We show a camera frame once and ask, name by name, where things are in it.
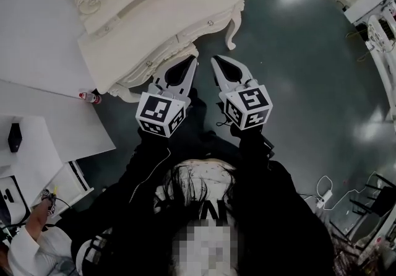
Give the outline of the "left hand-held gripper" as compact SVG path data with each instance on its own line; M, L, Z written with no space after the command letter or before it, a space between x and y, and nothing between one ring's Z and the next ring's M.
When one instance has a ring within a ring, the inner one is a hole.
M136 120L143 131L167 138L173 135L186 118L197 67L195 56L175 58L160 65L137 108Z

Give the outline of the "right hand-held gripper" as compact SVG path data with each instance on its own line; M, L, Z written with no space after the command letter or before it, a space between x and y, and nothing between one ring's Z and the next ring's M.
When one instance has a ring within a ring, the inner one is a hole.
M259 85L248 67L231 57L215 55L211 64L225 115L240 130L265 124L273 108L265 85Z

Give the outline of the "white ornate dressing table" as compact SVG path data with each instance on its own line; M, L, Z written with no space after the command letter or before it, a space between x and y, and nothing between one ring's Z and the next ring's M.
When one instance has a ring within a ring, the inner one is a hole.
M84 26L78 45L97 92L137 102L131 88L162 64L198 56L194 43L207 34L226 30L226 47L233 50L245 1L134 0L93 32Z

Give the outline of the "person's left forearm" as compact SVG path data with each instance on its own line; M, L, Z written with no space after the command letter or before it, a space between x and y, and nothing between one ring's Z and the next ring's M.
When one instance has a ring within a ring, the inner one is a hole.
M144 182L154 169L170 156L168 138L146 132L141 127L137 133L141 142L134 149L123 175L131 184Z

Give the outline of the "person's right forearm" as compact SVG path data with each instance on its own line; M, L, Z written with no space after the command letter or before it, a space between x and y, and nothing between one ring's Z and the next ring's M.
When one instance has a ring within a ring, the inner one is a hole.
M273 145L268 145L269 142L262 134L262 128L260 125L240 130L235 124L230 128L231 135L240 140L241 169L250 175L270 174L269 163L273 155Z

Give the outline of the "person's legs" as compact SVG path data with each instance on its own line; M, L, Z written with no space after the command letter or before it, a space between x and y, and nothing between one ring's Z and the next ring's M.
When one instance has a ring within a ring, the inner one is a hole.
M191 88L189 92L191 103L187 109L188 144L197 153L198 159L217 159L231 166L238 166L241 162L239 148L216 134L215 131L205 126L207 105L198 96L197 89Z

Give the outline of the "plastic bottle with red cap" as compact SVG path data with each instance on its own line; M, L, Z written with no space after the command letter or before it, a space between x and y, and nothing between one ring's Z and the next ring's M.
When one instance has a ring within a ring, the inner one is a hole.
M101 96L93 92L80 92L79 98L94 105L101 103Z

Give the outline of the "person's white printed shirt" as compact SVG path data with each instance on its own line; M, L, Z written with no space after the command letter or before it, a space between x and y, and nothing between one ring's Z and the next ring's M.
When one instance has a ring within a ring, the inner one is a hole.
M175 210L189 221L234 224L229 192L235 169L216 159L186 160L170 169L155 191L155 213Z

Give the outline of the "person's black jacket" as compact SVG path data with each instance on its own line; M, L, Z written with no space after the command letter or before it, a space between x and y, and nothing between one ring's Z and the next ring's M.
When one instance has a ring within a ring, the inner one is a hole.
M123 174L88 209L60 220L80 276L335 276L327 227L274 160L267 176L233 166L234 224L154 212L170 169L209 160L196 158L185 120L168 138L170 156L144 182L128 183Z

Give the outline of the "round white perforated disc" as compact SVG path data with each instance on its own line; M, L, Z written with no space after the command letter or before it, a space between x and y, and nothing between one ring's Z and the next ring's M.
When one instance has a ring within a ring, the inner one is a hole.
M396 44L394 30L383 16L369 17L368 38L372 46L381 53L391 52Z

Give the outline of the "white metal rack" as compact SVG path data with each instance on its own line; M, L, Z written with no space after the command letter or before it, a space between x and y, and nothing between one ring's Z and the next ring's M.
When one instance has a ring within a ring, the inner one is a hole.
M396 37L396 0L391 0L387 4L384 4L378 13L371 15L383 16L389 24L391 24ZM389 53L381 53L377 51L369 42L368 19L367 21L356 25L355 31L346 34L345 37L351 38L359 36L365 42L368 52L358 58L358 61L362 62L365 60L367 55L372 56L389 102L390 109L388 116L396 126L396 44L393 50Z

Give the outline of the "white power strip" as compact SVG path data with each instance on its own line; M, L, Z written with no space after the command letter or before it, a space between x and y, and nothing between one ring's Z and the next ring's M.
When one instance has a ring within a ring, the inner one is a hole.
M317 209L322 209L325 204L329 201L329 199L332 197L332 191L328 190L322 197L319 197L317 202L316 202L316 208Z

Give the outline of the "white cabinet with black strip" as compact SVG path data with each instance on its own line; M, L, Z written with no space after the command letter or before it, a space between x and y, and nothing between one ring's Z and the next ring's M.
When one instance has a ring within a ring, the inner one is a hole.
M46 188L56 194L53 217L70 209L94 190L86 182L76 161L65 163Z

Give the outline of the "black box-shaped device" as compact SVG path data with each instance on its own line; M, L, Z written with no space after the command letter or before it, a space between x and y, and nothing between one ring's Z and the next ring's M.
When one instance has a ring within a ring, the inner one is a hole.
M11 129L9 131L7 141L11 153L17 153L22 143L22 133L19 123L11 124Z

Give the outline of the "black frame chair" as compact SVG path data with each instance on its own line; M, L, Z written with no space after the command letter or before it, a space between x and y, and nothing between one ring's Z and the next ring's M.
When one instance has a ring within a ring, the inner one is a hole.
M392 183L391 181L377 173L374 173L374 176L376 176L377 179L381 180L384 186L380 188L377 186L374 187L372 185L365 184L366 188L371 188L379 192L376 197L367 197L368 199L373 201L371 205L365 205L361 202L350 199L350 202L360 209L357 211L353 211L358 215L363 216L366 214L374 213L379 217L383 217L396 205L396 184Z

